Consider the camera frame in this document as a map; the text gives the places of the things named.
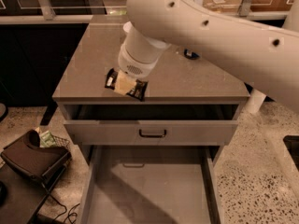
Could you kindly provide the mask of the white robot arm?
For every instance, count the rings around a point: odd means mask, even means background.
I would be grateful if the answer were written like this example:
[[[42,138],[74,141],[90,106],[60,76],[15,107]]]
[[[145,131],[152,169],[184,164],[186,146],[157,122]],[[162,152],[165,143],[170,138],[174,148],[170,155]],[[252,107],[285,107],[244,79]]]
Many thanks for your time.
[[[171,44],[203,56],[273,100],[299,111],[299,34],[203,8],[194,0],[127,0],[132,24],[120,69],[146,77]]]

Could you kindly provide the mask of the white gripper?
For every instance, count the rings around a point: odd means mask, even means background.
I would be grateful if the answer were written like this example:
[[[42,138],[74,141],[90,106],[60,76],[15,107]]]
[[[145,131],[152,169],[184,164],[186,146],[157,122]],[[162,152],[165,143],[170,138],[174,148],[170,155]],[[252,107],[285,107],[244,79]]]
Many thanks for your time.
[[[117,75],[114,92],[121,95],[127,94],[136,84],[135,79],[132,77],[147,77],[155,67],[156,63],[157,62],[138,62],[137,60],[132,58],[132,56],[126,50],[125,45],[122,44],[118,56],[118,64],[121,71]]]

